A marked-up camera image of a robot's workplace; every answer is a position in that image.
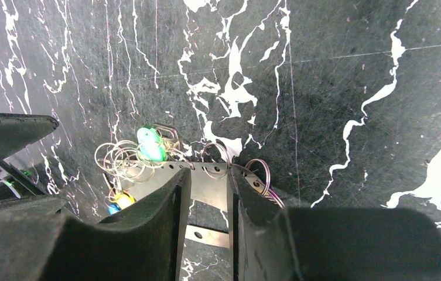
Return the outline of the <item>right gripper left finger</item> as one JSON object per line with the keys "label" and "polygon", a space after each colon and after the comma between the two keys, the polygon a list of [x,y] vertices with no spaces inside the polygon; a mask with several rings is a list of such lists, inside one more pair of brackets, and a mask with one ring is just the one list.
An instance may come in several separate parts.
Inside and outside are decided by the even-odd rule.
{"label": "right gripper left finger", "polygon": [[0,215],[0,280],[178,280],[192,177],[98,223],[72,215]]}

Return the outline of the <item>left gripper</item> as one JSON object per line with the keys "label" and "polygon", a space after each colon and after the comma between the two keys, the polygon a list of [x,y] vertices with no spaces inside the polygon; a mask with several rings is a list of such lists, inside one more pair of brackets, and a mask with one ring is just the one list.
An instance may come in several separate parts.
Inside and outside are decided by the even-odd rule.
{"label": "left gripper", "polygon": [[50,216],[67,204],[64,197],[45,195],[29,173],[4,161],[50,135],[58,126],[59,122],[48,115],[0,113],[0,168],[8,174],[0,179],[0,215]]}

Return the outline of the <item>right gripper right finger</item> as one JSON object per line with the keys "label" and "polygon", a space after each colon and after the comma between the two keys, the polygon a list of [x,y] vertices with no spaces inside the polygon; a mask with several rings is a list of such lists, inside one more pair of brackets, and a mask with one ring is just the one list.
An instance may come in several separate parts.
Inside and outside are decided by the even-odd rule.
{"label": "right gripper right finger", "polygon": [[441,280],[441,233],[409,209],[285,207],[227,172],[234,280]]}

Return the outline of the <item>yellow key tag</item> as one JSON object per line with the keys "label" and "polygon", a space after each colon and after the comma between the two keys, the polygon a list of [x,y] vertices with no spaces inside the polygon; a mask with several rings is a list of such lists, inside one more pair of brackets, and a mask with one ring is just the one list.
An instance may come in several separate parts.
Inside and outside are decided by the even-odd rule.
{"label": "yellow key tag", "polygon": [[136,200],[128,193],[118,193],[114,196],[113,203],[117,206],[119,210],[123,210],[131,205],[133,205]]}

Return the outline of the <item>green key tag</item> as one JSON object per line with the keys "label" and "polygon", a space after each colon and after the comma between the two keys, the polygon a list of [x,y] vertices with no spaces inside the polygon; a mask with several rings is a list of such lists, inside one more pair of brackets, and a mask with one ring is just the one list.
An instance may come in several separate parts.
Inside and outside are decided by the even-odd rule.
{"label": "green key tag", "polygon": [[164,162],[167,159],[165,146],[155,128],[139,128],[136,132],[139,150],[149,160]]}

